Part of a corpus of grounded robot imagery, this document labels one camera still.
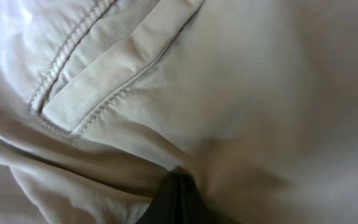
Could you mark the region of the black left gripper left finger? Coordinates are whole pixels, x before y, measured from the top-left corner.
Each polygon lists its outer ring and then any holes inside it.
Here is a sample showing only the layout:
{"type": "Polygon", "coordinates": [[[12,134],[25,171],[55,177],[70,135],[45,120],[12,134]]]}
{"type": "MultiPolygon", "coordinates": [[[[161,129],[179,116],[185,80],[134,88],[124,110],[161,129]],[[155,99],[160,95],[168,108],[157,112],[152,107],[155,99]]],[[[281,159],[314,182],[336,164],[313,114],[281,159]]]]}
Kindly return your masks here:
{"type": "Polygon", "coordinates": [[[179,224],[179,175],[169,173],[160,183],[152,202],[136,224],[179,224]]]}

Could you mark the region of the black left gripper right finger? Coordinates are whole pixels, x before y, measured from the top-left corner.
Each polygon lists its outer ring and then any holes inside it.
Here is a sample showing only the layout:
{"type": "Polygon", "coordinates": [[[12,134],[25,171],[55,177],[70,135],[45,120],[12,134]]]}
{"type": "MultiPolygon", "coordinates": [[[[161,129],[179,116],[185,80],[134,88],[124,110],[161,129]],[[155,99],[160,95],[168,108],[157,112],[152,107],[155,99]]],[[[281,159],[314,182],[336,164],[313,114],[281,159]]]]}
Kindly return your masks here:
{"type": "Polygon", "coordinates": [[[181,224],[238,224],[210,209],[189,175],[179,177],[178,222],[181,224]]]}

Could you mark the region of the beige cotton shorts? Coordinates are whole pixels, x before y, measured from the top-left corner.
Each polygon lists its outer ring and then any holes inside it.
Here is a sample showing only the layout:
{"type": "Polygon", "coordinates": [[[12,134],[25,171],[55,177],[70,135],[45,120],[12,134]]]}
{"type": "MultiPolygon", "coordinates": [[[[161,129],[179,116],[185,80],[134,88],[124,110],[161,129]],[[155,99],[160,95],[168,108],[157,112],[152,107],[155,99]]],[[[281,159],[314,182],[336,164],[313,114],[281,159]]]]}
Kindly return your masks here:
{"type": "Polygon", "coordinates": [[[0,1],[0,223],[358,223],[358,1],[0,1]]]}

